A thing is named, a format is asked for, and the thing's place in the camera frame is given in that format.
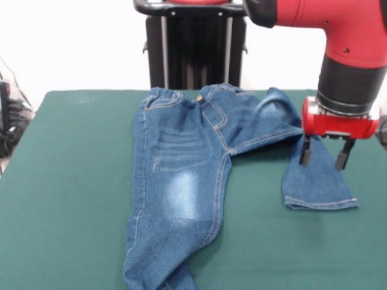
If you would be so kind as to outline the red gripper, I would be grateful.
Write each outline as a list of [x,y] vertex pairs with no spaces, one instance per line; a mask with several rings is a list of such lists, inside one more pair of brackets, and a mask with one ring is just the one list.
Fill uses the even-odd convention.
[[350,138],[345,141],[343,149],[339,152],[335,169],[344,170],[354,146],[354,139],[369,139],[376,132],[380,123],[381,109],[376,103],[368,114],[362,116],[337,115],[326,111],[317,102],[315,96],[308,96],[302,106],[302,128],[304,142],[299,158],[299,165],[308,166],[311,156],[311,137],[338,136]]

